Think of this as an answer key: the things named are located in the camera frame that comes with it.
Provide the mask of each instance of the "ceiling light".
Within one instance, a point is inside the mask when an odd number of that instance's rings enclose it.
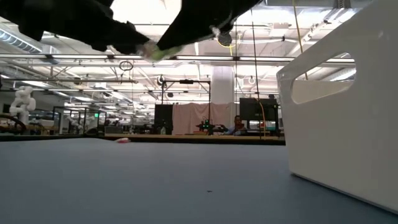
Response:
[[[56,94],[58,94],[60,96],[69,97],[69,95],[66,95],[66,94],[58,92],[58,91],[55,91],[54,93],[56,93]]]
[[[49,91],[79,91],[79,90],[72,90],[72,89],[49,89]]]
[[[70,114],[70,110],[64,110],[63,113],[64,114]]]
[[[0,58],[37,58],[46,59],[47,57],[43,54],[0,54]]]
[[[177,56],[177,60],[233,60],[233,57],[217,56]]]
[[[38,86],[38,87],[49,87],[47,84],[43,82],[37,82],[37,81],[23,81],[23,83],[33,85],[33,86]]]
[[[107,59],[107,55],[52,55],[56,59]]]
[[[353,75],[355,75],[355,73],[356,73],[356,69],[352,69],[351,71],[349,71],[349,72],[347,72],[345,74],[339,75],[338,77],[333,78],[330,81],[331,82],[342,81],[342,80],[345,80],[345,79],[347,79],[349,77],[352,77]]]
[[[80,96],[74,96],[77,100],[80,101],[93,101],[93,99],[88,98],[88,97],[80,97]]]
[[[255,79],[253,79],[253,76],[250,77],[249,83],[252,85],[256,83]]]
[[[257,60],[257,61],[268,61],[268,62],[291,62],[294,58],[292,57],[240,57],[240,60]]]
[[[113,90],[90,90],[90,89],[84,89],[83,91],[90,91],[90,92],[97,92],[97,91],[99,91],[99,92],[112,92]]]
[[[119,100],[125,99],[125,97],[124,97],[122,94],[117,93],[117,92],[113,92],[113,93],[111,93],[111,95],[112,95],[113,97],[119,99]]]
[[[332,59],[327,60],[327,62],[343,62],[343,63],[351,62],[351,63],[353,63],[353,62],[355,62],[355,60],[352,58],[332,58]]]
[[[271,31],[269,32],[270,37],[282,37],[289,30],[289,23],[287,22],[276,22],[273,24]]]
[[[114,58],[123,60],[142,59],[142,57],[138,55],[115,55]]]

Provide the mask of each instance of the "black machine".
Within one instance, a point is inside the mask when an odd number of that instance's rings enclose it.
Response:
[[[271,135],[279,135],[279,115],[278,103],[276,99],[260,99],[261,105],[264,108],[264,117],[266,121],[275,122],[275,130],[270,130]],[[243,121],[248,121],[248,129],[250,129],[250,121],[263,121],[262,108],[260,103],[255,98],[240,98],[239,110],[240,117]]]
[[[166,128],[166,134],[172,134],[173,131],[173,105],[155,105],[155,123],[154,128],[161,130]]]
[[[223,124],[210,124],[210,120],[206,119],[198,124],[197,127],[200,131],[207,130],[207,135],[214,135],[214,133],[224,133],[228,131]]]

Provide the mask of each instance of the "cable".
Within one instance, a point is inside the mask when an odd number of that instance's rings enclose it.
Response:
[[[235,40],[236,40],[237,36],[238,36],[238,21],[235,21]],[[237,56],[238,56],[238,46],[235,47],[235,57],[237,57]],[[238,83],[238,60],[235,58],[235,88],[236,88],[237,83]],[[234,106],[235,106],[235,116],[236,116],[236,115],[238,115],[238,106],[236,105],[235,101],[238,98],[238,92],[235,90],[234,90],[234,92],[235,92]]]
[[[237,33],[236,28],[235,28],[235,45],[234,45],[234,46],[232,46],[232,45],[224,46],[224,45],[222,45],[222,44],[218,41],[218,39],[217,39],[217,43],[218,43],[220,46],[229,49],[229,52],[230,52],[231,56],[232,56],[232,48],[233,48],[233,47],[236,47],[236,45],[237,45],[238,42],[240,42],[240,41],[241,41],[241,36],[239,36],[239,39],[238,39],[238,33]]]
[[[256,86],[257,86],[257,99],[260,104],[261,109],[263,110],[262,115],[264,118],[264,127],[266,125],[266,120],[264,116],[264,108],[261,105],[260,102],[260,91],[259,91],[259,75],[257,72],[257,52],[256,52],[256,38],[254,34],[254,17],[253,17],[253,9],[250,9],[251,12],[251,25],[252,25],[252,32],[253,32],[253,46],[254,46],[254,66],[256,67]],[[261,132],[261,120],[259,119],[259,131]]]
[[[129,75],[129,80],[130,80],[130,78],[132,78],[134,80],[134,60],[132,61],[131,70],[132,70],[132,74],[131,74],[132,77]],[[134,90],[134,83],[131,82],[131,100],[134,102],[134,91],[133,90]],[[134,114],[132,115],[132,118],[131,118],[131,129],[132,129],[132,127],[134,127]]]
[[[297,34],[298,34],[298,43],[300,44],[301,54],[303,53],[303,44],[301,42],[301,34],[300,34],[300,27],[299,27],[299,20],[297,19],[297,10],[296,10],[296,1],[293,1],[293,9],[294,9],[294,17],[296,20],[296,27],[297,27]],[[305,79],[308,80],[308,74],[305,72]]]
[[[259,102],[261,110],[262,110],[262,120],[264,121],[264,138],[265,138],[266,137],[266,128],[267,128],[267,125],[266,125],[266,114],[264,112],[264,107],[262,106],[261,101],[258,100],[258,99],[256,99],[256,100]]]

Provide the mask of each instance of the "ceiling beam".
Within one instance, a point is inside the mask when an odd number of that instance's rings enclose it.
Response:
[[[325,7],[336,8],[336,0],[298,0],[297,7]],[[351,0],[352,8],[363,8],[372,0]],[[292,7],[292,0],[263,0],[255,9],[263,9],[264,7]]]

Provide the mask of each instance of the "table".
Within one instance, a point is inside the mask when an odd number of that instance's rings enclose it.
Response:
[[[0,177],[7,224],[398,223],[291,175],[284,146],[0,142]]]

